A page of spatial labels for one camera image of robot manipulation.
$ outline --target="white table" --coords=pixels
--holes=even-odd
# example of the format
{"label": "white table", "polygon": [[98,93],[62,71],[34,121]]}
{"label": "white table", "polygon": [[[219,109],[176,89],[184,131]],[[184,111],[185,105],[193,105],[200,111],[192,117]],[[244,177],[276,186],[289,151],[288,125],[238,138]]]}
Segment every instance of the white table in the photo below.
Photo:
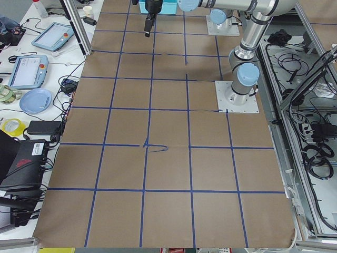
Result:
{"label": "white table", "polygon": [[[94,11],[94,17],[96,20],[98,20],[103,2],[104,0],[95,0],[91,2],[91,5],[93,6],[93,11]],[[83,10],[79,9],[78,12],[80,16],[84,16]],[[21,24],[31,17],[40,18],[37,10],[35,9],[33,5],[29,8],[26,15],[23,17]],[[24,26],[38,30],[34,27],[37,21],[38,20],[30,20]],[[52,16],[49,16],[48,18],[43,18],[37,27],[47,28],[53,22],[58,22],[61,24],[69,25],[69,21],[66,19],[66,17],[52,15]],[[95,26],[86,24],[84,22],[83,24],[84,24],[84,27],[87,33],[91,33],[91,34],[94,33]],[[83,56],[82,51],[77,44],[77,40],[75,36],[71,37],[68,43],[64,45],[64,47],[60,50],[59,56],[53,56],[52,52],[50,51],[43,50],[41,48],[32,46],[31,42],[37,36],[38,36],[37,33],[27,30],[22,40],[18,44],[18,46],[10,46],[8,49],[3,50],[2,53],[0,53],[0,62],[1,62],[0,72],[12,72],[14,64],[8,62],[8,57],[12,55],[21,56],[21,55],[24,55],[24,54],[21,54],[23,52],[37,52],[37,55],[44,54],[48,57],[49,66],[48,66],[48,71],[47,71],[45,81],[41,87],[51,91],[52,96],[54,98],[58,89],[60,88],[57,82],[58,79],[63,75],[69,75],[81,62],[85,60],[85,57]],[[83,69],[83,64],[73,73],[73,75],[81,76],[82,69]],[[4,79],[2,84],[8,83],[9,75],[0,74],[0,77]],[[70,99],[64,93],[60,94],[58,97],[62,102],[69,101]],[[19,107],[19,101],[15,101],[9,105],[0,104],[0,109],[12,109],[12,110],[21,111]],[[35,116],[43,120],[52,120],[56,118],[60,113],[61,111],[51,104],[45,111],[35,114]],[[18,118],[21,121],[23,121],[26,125],[28,125],[31,120],[36,120],[35,118],[29,115],[26,115],[23,112],[13,112],[13,111],[8,111],[8,110],[0,111],[0,118],[2,117],[6,119]],[[43,137],[34,136],[34,138],[41,139]],[[56,153],[56,148],[51,150],[48,153],[48,157],[53,160],[55,157],[55,153]],[[48,185],[49,179],[51,177],[51,173],[52,173],[51,171],[44,173],[43,180],[42,180],[43,184]],[[38,209],[41,206],[42,206],[42,203],[39,202],[36,208]],[[34,229],[36,227],[36,223],[37,223],[37,219],[30,220],[26,226],[15,228],[10,231],[4,232],[0,234],[0,240],[31,238],[33,235]]]}

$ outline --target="blue box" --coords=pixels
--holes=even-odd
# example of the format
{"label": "blue box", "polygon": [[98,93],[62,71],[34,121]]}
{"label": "blue box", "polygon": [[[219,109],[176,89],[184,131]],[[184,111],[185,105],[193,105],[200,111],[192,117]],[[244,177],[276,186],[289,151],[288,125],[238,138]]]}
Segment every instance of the blue box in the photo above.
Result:
{"label": "blue box", "polygon": [[[177,0],[164,0],[162,11],[160,14],[176,14],[177,12]],[[139,0],[139,7],[141,9],[141,13],[148,13],[145,9],[145,0]]]}

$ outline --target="metal mounting plate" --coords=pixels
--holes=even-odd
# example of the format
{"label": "metal mounting plate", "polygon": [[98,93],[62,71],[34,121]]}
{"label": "metal mounting plate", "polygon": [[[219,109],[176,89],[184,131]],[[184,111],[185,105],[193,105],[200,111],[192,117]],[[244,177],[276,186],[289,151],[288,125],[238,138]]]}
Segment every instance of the metal mounting plate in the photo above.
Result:
{"label": "metal mounting plate", "polygon": [[228,102],[225,98],[225,90],[232,85],[232,81],[215,81],[216,88],[216,98],[217,98],[217,107],[220,112],[229,113],[259,113],[259,107],[257,106],[257,101],[255,96],[250,96],[247,102],[244,105],[237,106]]}
{"label": "metal mounting plate", "polygon": [[[236,22],[235,17],[231,17],[232,23]],[[209,35],[220,35],[220,36],[239,36],[239,27],[237,25],[216,25],[211,21],[209,15],[206,15],[207,29],[209,31]]]}

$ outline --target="tape roll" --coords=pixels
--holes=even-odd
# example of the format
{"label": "tape roll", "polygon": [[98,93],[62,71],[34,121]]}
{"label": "tape roll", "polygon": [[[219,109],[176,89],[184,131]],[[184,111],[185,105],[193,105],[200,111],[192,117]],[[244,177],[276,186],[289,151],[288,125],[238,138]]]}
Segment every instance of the tape roll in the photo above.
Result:
{"label": "tape roll", "polygon": [[25,130],[26,125],[19,119],[9,119],[6,120],[2,126],[2,131],[5,133],[17,137],[23,134],[23,130]]}

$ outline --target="bottle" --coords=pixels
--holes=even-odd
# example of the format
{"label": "bottle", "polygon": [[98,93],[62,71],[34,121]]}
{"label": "bottle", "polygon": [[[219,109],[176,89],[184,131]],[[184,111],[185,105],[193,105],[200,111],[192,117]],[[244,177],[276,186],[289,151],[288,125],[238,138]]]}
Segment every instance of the bottle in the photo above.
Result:
{"label": "bottle", "polygon": [[42,18],[48,17],[48,12],[46,11],[46,8],[39,0],[33,0],[33,4],[35,5],[37,12],[40,14]]}

